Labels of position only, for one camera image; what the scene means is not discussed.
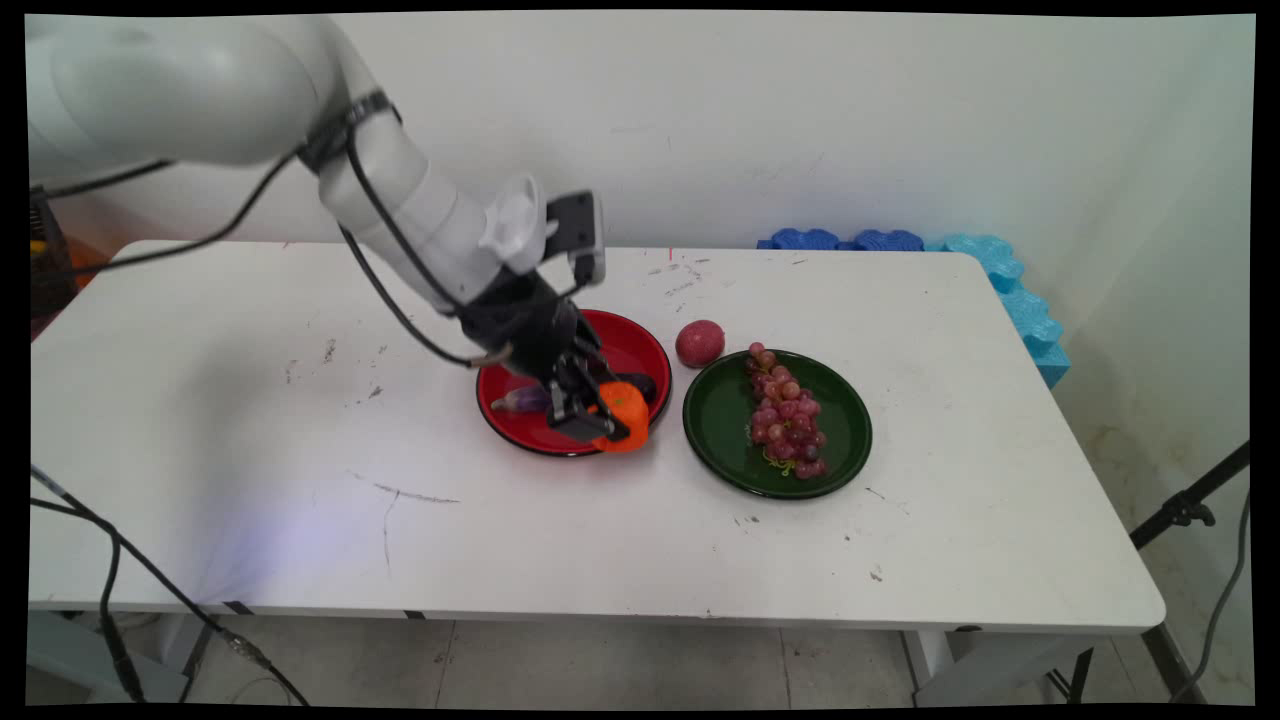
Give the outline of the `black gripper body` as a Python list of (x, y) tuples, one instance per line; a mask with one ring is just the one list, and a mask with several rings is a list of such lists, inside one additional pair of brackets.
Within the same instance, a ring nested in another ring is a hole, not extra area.
[(605, 374), (602, 340), (575, 296), (576, 283), (557, 291), (538, 272), (500, 272), (475, 301), (458, 310), (463, 336), (481, 348), (463, 360), (468, 369), (503, 366), (540, 386), (577, 386), (577, 374), (595, 379)]

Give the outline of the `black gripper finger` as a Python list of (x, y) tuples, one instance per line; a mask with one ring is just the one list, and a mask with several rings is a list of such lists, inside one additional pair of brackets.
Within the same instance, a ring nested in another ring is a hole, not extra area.
[(550, 405), (547, 424), (577, 443), (591, 445), (607, 437), (607, 414), (602, 411), (599, 384), (582, 368), (557, 368), (545, 383)]
[(599, 348), (590, 345), (575, 346), (575, 413), (576, 423), (582, 428), (582, 437), (594, 445), (602, 439), (627, 439), (630, 429), (614, 415), (602, 395), (602, 384), (618, 383), (621, 378), (613, 372)]

